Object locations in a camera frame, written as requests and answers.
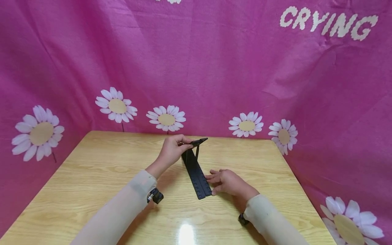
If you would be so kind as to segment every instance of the daisy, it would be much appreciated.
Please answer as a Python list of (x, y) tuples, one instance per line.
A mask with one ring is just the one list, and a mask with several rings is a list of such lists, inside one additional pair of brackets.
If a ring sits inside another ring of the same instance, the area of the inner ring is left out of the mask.
[(256, 132), (260, 132), (264, 123), (261, 122), (262, 116), (259, 116), (258, 112), (254, 113), (249, 112), (248, 115), (245, 113), (241, 113), (240, 117), (233, 117), (233, 120), (229, 121), (231, 127), (230, 130), (234, 130), (233, 135), (237, 137), (245, 136), (249, 137), (249, 135), (256, 135)]
[(155, 112), (149, 111), (146, 116), (151, 119), (150, 123), (156, 124), (157, 129), (174, 132), (184, 127), (182, 122), (186, 121), (185, 112), (179, 110), (179, 107), (174, 105), (169, 105), (167, 109), (160, 106), (154, 108)]
[(25, 115), (23, 122), (15, 125), (22, 134), (12, 139), (11, 144), (16, 145), (12, 154), (24, 153), (23, 161), (29, 161), (35, 154), (37, 161), (52, 153), (52, 148), (57, 147), (64, 132), (63, 126), (58, 126), (58, 117), (52, 111), (37, 105), (33, 107), (34, 116)]
[(282, 119), (282, 123), (274, 122), (269, 126), (272, 131), (268, 135), (275, 136), (272, 138), (282, 155), (288, 155), (287, 149), (292, 150), (293, 145), (297, 143), (295, 138), (298, 135), (297, 128), (291, 125), (291, 122)]
[(133, 116), (136, 116), (138, 111), (135, 107), (130, 106), (132, 103), (129, 99), (124, 99), (121, 91), (117, 91), (114, 87), (110, 87), (108, 90), (101, 90), (103, 97), (97, 97), (95, 104), (101, 107), (100, 111), (104, 114), (109, 114), (110, 120), (115, 120), (117, 123), (121, 121), (129, 122), (129, 119), (133, 120)]
[(372, 239), (384, 236), (383, 231), (374, 226), (377, 218), (372, 212), (359, 212), (357, 202), (350, 200), (346, 208), (340, 197), (325, 199), (327, 207), (320, 205), (327, 216), (323, 221), (338, 245), (378, 245)]

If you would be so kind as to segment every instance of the right hand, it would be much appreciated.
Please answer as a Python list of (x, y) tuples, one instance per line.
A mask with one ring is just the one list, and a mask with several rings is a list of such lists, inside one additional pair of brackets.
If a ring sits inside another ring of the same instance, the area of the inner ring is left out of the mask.
[(211, 175), (205, 175), (207, 182), (210, 184), (217, 183), (212, 190), (212, 195), (215, 196), (219, 192), (226, 192), (233, 196), (239, 196), (245, 201), (260, 194), (255, 188), (246, 183), (241, 177), (236, 175), (233, 171), (228, 169), (220, 169), (219, 171), (210, 170)]

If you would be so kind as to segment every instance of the pink backdrop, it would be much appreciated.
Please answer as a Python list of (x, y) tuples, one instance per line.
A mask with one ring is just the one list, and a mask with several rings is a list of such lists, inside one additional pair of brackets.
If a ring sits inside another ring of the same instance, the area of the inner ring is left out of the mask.
[(90, 130), (168, 130), (273, 139), (339, 245), (392, 243), (390, 1), (0, 6), (0, 235)]

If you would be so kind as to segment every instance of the wooden table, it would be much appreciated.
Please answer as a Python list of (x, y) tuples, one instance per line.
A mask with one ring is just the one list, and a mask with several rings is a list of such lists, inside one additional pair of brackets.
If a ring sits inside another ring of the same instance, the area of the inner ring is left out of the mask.
[[(98, 209), (155, 160), (165, 137), (90, 132), (0, 244), (69, 244)], [(222, 168), (239, 174), (266, 195), (309, 244), (336, 244), (272, 141), (209, 138), (200, 146), (199, 163), (204, 173)], [(119, 244), (265, 243), (252, 225), (243, 228), (237, 221), (243, 203), (229, 195), (198, 200), (181, 160), (159, 178), (158, 189), (163, 201), (151, 202)]]

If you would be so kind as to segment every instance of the beige sleeve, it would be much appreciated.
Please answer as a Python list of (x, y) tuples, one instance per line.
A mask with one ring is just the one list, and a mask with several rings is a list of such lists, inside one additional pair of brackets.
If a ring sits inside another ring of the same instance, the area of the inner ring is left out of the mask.
[(147, 195), (156, 179), (139, 172), (103, 206), (79, 232), (72, 245), (116, 245), (134, 218), (147, 206)]
[(248, 201), (244, 218), (253, 224), (269, 245), (308, 245), (298, 230), (261, 194)]

